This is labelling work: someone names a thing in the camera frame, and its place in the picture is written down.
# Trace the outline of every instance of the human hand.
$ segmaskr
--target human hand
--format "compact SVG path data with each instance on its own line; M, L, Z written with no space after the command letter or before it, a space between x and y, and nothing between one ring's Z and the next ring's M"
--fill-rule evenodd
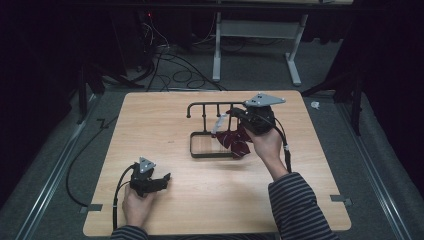
M256 136L248 129L246 129L246 133L253 142L256 154L262 159L274 180L288 174L280 158L282 139L277 130L271 129L269 132L259 136Z
M145 198L138 196L129 185L125 186L125 197L122 202L127 225L142 228L152 207L156 192L149 193Z

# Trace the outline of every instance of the dark red fabric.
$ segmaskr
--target dark red fabric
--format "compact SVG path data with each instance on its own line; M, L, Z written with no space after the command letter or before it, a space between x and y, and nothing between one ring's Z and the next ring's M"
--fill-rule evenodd
M252 140L240 124L237 125L237 130L235 131L217 132L212 137L216 137L222 146L230 149L234 159L240 159L250 153L249 146L246 142L252 142Z

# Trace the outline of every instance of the gray carpet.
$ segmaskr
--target gray carpet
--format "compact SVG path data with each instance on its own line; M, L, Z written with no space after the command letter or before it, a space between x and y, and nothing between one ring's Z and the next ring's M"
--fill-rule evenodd
M302 43L296 56L296 64L303 83L301 87L294 87L282 58L282 52L279 52L280 49L287 48L289 43L278 42L266 45L267 42L264 41L253 41L256 41L255 44L248 44L236 52L232 52L232 50L237 49L237 45L224 46L228 51L224 51L222 56L220 84L226 89L307 90L324 80L339 47L339 43L327 45L320 45L318 42ZM212 49L194 48L187 52L173 47L169 53L183 57L205 76L210 78L212 75ZM162 57L177 61L166 54L163 54ZM172 79L174 73L183 69L173 62L161 60L157 74ZM164 87L164 82L168 82L169 79L164 76L155 79L152 84L153 90L166 91L172 88L187 88L187 82L183 82L188 76L187 72L177 74L175 78L180 82L177 83L173 80L167 87ZM210 83L202 88L216 89ZM108 129L104 129L89 145L87 143L100 130L101 122L98 119L105 119L105 122L109 122L118 116L123 98L130 91L133 90L120 86L107 86L105 94L98 96L99 102L92 108L94 110L71 154L71 159L77 158L70 173L69 186L75 198L83 203L91 201L115 122ZM339 190L353 202L352 206L347 207L352 228L348 231L338 232L338 235L341 239L397 239L370 184L361 154L355 146L355 139L352 138L349 126L340 114L340 105L333 103L331 95L332 92L323 92L304 98L304 101ZM310 107L312 101L320 102L319 110ZM72 112L51 133L13 195L2 208L0 239L15 239L36 202L38 194L54 168L67 140L77 127L76 121L79 115L76 100L73 101L73 106ZM424 216L423 200L396 159L384 132L374 118L366 96L364 96L362 108L360 123L362 136L360 139L367 146L369 155L381 171L381 178L408 227L411 239L420 239L424 233L424 226L420 221L420 217ZM45 212L42 212L42 218L32 234L33 239L88 238L82 232L86 213L80 213L80 210L81 207L68 196L65 176L62 176ZM233 237L241 238L241 236L209 236L208 238L232 239ZM271 239L271 236L243 237L241 239ZM152 239L208 238L206 236L152 237Z

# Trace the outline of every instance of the dark background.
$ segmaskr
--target dark background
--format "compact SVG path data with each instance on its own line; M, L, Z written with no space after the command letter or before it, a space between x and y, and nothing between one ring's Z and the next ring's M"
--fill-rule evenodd
M327 81L360 66L363 90L376 117L423 195L424 9L420 1L396 2L355 1L360 6L387 6L389 11L384 16L311 14L302 40L319 38L326 44L344 39ZM55 1L14 2L1 9L3 205L49 132L69 112L81 63L93 61L116 74L125 74L126 68L143 61L134 57L142 53L143 43L133 40L137 26L134 12L129 10L70 11ZM213 17L213 13L188 11L152 14L158 30L171 43L186 49L190 49L192 33L199 38L207 35ZM297 16L239 13L226 17L286 20ZM347 86L342 82L333 89Z

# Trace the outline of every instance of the striped sleeve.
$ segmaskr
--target striped sleeve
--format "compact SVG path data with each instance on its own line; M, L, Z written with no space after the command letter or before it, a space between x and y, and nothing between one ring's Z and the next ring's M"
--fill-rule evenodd
M282 239L339 239L328 226L312 188L299 173L281 177L268 186L268 191Z
M113 231L110 239L114 240L147 240L147 232L134 226L123 226Z

